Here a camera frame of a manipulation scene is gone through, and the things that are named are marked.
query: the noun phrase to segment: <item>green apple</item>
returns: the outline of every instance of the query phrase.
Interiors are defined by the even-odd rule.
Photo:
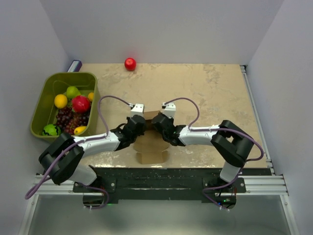
[[[67,88],[67,98],[73,99],[76,96],[81,95],[77,87],[71,86]]]

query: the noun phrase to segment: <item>brown cardboard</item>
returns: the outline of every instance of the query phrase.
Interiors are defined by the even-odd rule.
[[[134,143],[134,150],[137,151],[137,160],[141,164],[158,164],[164,163],[168,159],[168,153],[165,151],[170,144],[165,142],[162,135],[157,132],[151,120],[160,111],[145,112],[144,118],[146,119],[147,129],[143,136],[137,137]]]

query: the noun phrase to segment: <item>beige tabletop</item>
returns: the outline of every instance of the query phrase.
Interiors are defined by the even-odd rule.
[[[126,71],[123,64],[83,64],[80,71],[98,79],[100,95],[115,95],[129,103],[142,103],[145,111],[161,110],[161,104],[176,97],[194,100],[200,118],[193,126],[211,126],[230,120],[261,142],[255,117],[239,65],[224,64],[138,64]],[[197,115],[188,101],[176,101],[175,125],[189,124]],[[110,129],[124,123],[130,109],[122,102],[107,98],[101,112]],[[98,119],[97,133],[105,128]],[[82,159],[95,167],[222,167],[223,158],[212,146],[170,146],[169,159],[162,164],[140,164],[132,146],[116,152],[103,152]],[[259,157],[253,147],[249,158]],[[265,158],[246,167],[267,167]]]

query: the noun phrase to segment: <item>green ball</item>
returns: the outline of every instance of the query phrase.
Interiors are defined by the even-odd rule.
[[[59,136],[61,134],[61,129],[54,124],[49,124],[43,129],[43,136]]]

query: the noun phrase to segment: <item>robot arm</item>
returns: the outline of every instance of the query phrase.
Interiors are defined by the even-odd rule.
[[[42,153],[39,162],[47,170],[62,151],[79,142],[57,162],[49,176],[58,185],[65,180],[90,185],[97,179],[97,175],[90,166],[79,164],[80,160],[100,152],[118,151],[134,143],[137,136],[143,135],[146,129],[143,111],[143,104],[134,105],[127,123],[110,130],[107,136],[101,134],[90,137],[72,137],[67,133],[62,133]]]
[[[219,129],[232,129],[246,133],[229,120],[224,120],[220,125],[209,127],[175,126],[175,105],[168,103],[163,104],[162,107],[164,108],[163,113],[159,113],[153,118],[152,125],[162,134],[163,139],[173,146],[191,144],[214,146],[225,159],[220,178],[227,183],[231,182],[245,165],[253,142],[236,133],[219,131]]]

